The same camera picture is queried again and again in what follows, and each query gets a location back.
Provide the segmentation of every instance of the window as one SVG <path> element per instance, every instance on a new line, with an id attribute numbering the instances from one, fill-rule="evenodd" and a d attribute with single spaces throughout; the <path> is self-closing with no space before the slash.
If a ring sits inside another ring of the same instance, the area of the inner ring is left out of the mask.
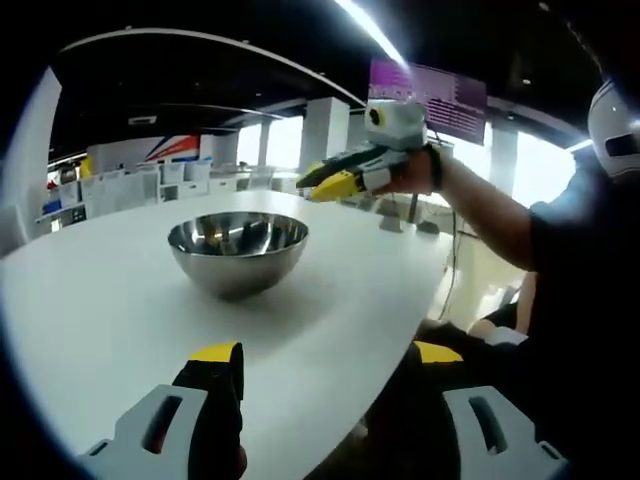
<path id="1" fill-rule="evenodd" d="M 518 133 L 514 200 L 527 208 L 536 202 L 550 202 L 567 187 L 575 171 L 570 153 L 533 135 Z"/>
<path id="2" fill-rule="evenodd" d="M 258 155 L 260 154 L 260 134 L 262 125 L 251 125 L 240 129 L 238 135 L 238 163 L 244 162 L 249 166 L 258 165 Z"/>
<path id="3" fill-rule="evenodd" d="M 267 143 L 267 165 L 297 169 L 302 145 L 302 117 L 285 118 L 271 123 Z"/>
<path id="4" fill-rule="evenodd" d="M 435 138 L 433 131 L 429 130 L 428 133 L 429 137 Z M 453 145 L 453 156 L 456 159 L 460 160 L 460 162 L 465 164 L 476 175 L 485 180 L 489 179 L 489 171 L 491 170 L 491 143 L 493 140 L 493 131 L 490 123 L 487 122 L 484 127 L 484 146 L 444 133 L 438 133 L 438 137 L 443 142 L 448 142 Z M 443 207 L 449 206 L 449 203 L 438 194 L 430 196 L 420 195 L 420 200 Z"/>

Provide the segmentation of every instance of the person's knee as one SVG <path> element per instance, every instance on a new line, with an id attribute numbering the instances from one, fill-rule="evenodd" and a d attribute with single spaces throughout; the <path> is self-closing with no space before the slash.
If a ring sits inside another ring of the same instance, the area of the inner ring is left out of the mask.
<path id="1" fill-rule="evenodd" d="M 479 338 L 480 340 L 486 340 L 491 332 L 495 330 L 496 326 L 491 320 L 487 320 L 486 318 L 481 318 L 477 322 L 475 322 L 467 333 L 472 337 Z"/>

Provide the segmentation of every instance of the white round table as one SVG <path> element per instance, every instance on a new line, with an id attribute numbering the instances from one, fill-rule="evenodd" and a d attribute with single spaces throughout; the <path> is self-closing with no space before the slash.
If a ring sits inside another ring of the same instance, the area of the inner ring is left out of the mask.
<path id="1" fill-rule="evenodd" d="M 259 210 L 310 228 L 299 264 L 241 303 L 197 289 L 167 244 L 199 215 Z M 448 235 L 380 230 L 338 204 L 251 191 L 169 202 L 46 235 L 3 262 L 19 374 L 72 454 L 102 438 L 189 356 L 245 351 L 243 478 L 301 479 L 364 415 L 402 358 L 442 278 Z"/>

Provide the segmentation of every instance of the ceiling light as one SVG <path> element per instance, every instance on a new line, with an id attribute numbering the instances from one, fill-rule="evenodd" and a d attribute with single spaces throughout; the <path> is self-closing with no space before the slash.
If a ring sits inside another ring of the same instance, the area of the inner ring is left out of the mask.
<path id="1" fill-rule="evenodd" d="M 582 149 L 584 147 L 588 147 L 589 145 L 593 145 L 593 141 L 590 138 L 587 139 L 587 140 L 584 140 L 584 141 L 582 141 L 580 143 L 576 143 L 573 147 L 567 148 L 566 151 L 569 152 L 569 153 L 573 153 L 573 152 L 576 152 L 576 151 L 578 151 L 578 150 L 580 150 L 580 149 Z"/>
<path id="2" fill-rule="evenodd" d="M 408 68 L 407 62 L 400 52 L 393 46 L 393 44 L 389 41 L 389 39 L 382 33 L 380 27 L 376 25 L 373 19 L 367 15 L 367 13 L 360 8 L 358 5 L 353 3 L 351 0 L 335 0 L 335 2 L 344 8 L 349 15 L 355 20 L 355 22 L 360 25 L 375 42 L 380 45 L 380 48 L 384 50 L 384 52 L 394 60 L 399 63 L 403 67 Z"/>
<path id="3" fill-rule="evenodd" d="M 138 125 L 154 125 L 157 120 L 157 115 L 148 115 L 145 117 L 131 117 L 128 119 L 128 122 L 129 126 L 135 127 Z"/>
<path id="4" fill-rule="evenodd" d="M 79 153 L 78 155 L 72 155 L 71 157 L 63 158 L 61 160 L 57 160 L 53 163 L 50 163 L 49 165 L 47 165 L 47 168 L 53 168 L 53 167 L 57 167 L 62 163 L 73 162 L 74 160 L 80 160 L 81 158 L 84 158 L 86 156 L 87 156 L 86 153 Z"/>

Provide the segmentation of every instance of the wrist strap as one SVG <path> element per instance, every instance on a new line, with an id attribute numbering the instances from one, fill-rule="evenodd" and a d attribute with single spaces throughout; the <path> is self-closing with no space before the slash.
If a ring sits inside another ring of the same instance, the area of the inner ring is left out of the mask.
<path id="1" fill-rule="evenodd" d="M 431 143 L 427 143 L 422 147 L 431 158 L 431 187 L 433 193 L 442 190 L 442 159 L 440 157 L 440 149 L 434 147 Z"/>

